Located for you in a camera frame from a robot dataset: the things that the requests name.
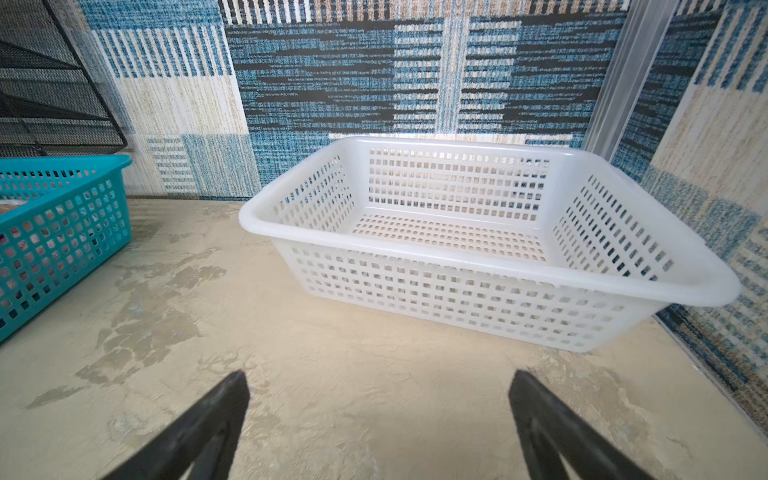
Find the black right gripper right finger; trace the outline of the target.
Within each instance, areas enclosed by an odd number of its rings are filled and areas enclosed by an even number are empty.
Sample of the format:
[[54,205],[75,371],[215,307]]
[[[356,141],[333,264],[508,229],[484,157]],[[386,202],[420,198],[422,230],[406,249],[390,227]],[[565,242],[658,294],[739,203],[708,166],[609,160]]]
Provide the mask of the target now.
[[528,371],[515,372],[508,399],[532,479],[649,479],[651,476]]

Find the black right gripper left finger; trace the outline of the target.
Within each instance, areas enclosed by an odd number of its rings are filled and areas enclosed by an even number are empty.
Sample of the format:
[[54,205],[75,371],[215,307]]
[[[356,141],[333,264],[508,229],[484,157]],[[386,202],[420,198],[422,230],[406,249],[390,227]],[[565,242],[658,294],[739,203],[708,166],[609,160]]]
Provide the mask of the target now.
[[245,372],[231,372],[105,477],[227,479],[249,401]]

